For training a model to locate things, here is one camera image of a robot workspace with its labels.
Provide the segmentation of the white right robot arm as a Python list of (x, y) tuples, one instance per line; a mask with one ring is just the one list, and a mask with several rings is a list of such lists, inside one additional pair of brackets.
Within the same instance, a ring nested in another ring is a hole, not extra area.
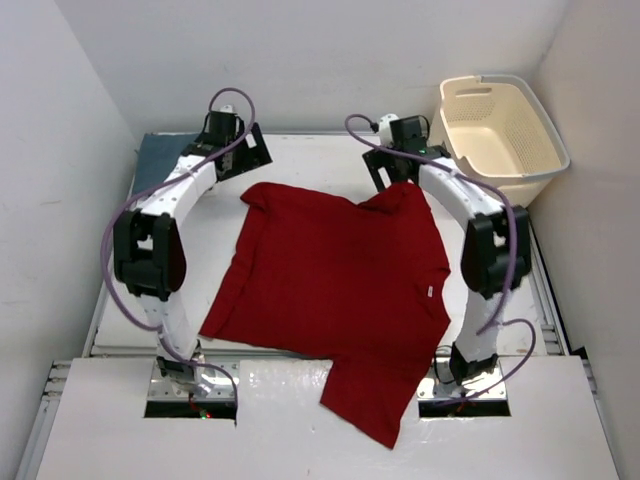
[(464, 231), (460, 272), (467, 304), (449, 359), (452, 380), (461, 385), (496, 366), (504, 309), (531, 271), (528, 214), (463, 174), (444, 147), (429, 145), (423, 116), (387, 114), (369, 127), (380, 145), (363, 159), (376, 187), (410, 181), (435, 198)]

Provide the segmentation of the teal blue t shirt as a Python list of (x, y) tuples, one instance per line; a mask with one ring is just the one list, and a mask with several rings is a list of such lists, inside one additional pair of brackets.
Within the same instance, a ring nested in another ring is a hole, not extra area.
[(164, 182), (183, 150), (196, 137), (196, 133), (145, 134), (138, 150), (131, 194), (139, 194)]

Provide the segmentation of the red t shirt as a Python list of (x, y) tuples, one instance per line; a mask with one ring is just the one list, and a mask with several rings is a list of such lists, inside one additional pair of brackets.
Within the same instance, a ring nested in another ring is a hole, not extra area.
[(330, 360), (323, 406), (393, 448), (450, 324), (450, 265), (422, 190), (396, 183), (353, 203), (264, 182), (242, 200), (201, 335)]

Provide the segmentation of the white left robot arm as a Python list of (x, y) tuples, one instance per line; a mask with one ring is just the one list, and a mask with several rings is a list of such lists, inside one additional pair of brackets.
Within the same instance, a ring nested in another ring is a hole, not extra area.
[(245, 125), (231, 105), (210, 111), (159, 187), (138, 198), (113, 227), (114, 276), (156, 335), (161, 376), (184, 388), (196, 385), (205, 367), (180, 294), (187, 262), (179, 228), (216, 184), (271, 161), (258, 124)]

